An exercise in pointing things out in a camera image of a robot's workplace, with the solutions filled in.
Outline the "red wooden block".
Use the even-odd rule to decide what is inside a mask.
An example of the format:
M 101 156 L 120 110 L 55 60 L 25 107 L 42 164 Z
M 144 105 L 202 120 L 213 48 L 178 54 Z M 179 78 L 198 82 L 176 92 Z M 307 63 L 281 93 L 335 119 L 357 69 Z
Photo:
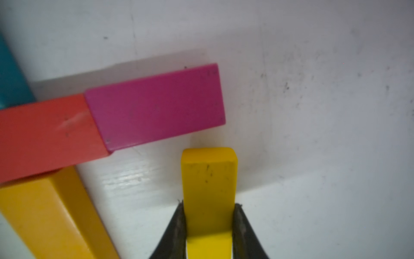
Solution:
M 109 154 L 83 94 L 1 110 L 1 183 Z

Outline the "magenta wooden block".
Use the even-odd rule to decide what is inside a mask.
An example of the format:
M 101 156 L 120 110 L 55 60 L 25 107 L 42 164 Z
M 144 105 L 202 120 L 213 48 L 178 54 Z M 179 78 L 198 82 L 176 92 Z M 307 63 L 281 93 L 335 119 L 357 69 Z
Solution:
M 110 153 L 226 123 L 217 64 L 92 88 L 85 99 Z

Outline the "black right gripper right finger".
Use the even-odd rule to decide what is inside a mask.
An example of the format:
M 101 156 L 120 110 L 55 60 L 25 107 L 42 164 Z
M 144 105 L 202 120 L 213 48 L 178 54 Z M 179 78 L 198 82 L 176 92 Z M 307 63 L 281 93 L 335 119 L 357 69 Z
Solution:
M 232 223 L 232 249 L 234 259 L 269 259 L 241 204 L 235 204 Z

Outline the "amber yellow wooden block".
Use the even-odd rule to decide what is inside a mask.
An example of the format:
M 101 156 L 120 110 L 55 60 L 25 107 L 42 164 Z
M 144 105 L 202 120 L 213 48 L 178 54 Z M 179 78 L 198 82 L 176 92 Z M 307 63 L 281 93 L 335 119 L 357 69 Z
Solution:
M 1 213 L 37 259 L 119 258 L 73 166 L 2 184 Z

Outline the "long teal wooden block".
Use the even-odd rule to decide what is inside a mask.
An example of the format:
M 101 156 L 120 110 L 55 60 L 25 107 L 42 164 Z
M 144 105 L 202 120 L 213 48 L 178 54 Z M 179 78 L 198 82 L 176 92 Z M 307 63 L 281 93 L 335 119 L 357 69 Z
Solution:
M 1 35 L 1 110 L 34 102 L 36 98 Z

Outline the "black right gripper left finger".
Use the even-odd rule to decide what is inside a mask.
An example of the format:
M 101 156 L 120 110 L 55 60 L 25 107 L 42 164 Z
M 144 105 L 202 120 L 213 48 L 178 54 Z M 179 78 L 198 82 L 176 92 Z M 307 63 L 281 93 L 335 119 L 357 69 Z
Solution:
M 181 201 L 150 259 L 186 259 L 187 225 Z

